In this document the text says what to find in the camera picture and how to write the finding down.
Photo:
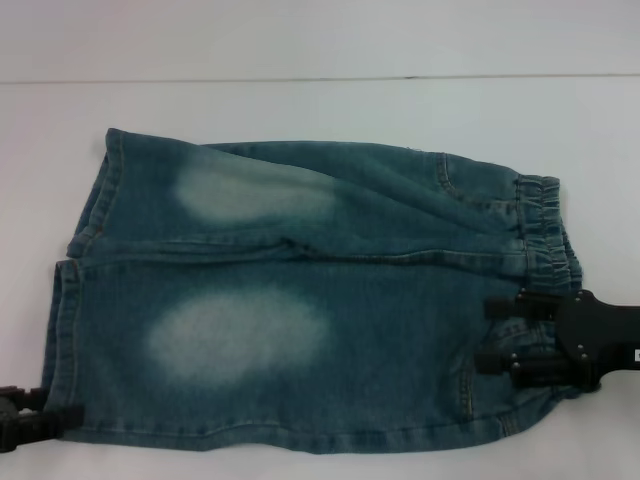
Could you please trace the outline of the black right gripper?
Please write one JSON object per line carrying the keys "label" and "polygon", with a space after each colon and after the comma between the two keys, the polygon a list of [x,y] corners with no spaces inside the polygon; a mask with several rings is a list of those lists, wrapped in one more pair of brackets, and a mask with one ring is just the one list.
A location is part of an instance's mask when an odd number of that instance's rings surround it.
{"label": "black right gripper", "polygon": [[553,321],[556,352],[474,354],[480,375],[508,374],[515,388],[565,386],[593,392],[601,379],[616,371],[639,369],[639,308],[598,300],[588,290],[572,295],[521,291],[513,299],[490,297],[484,302],[488,320],[522,318]]}

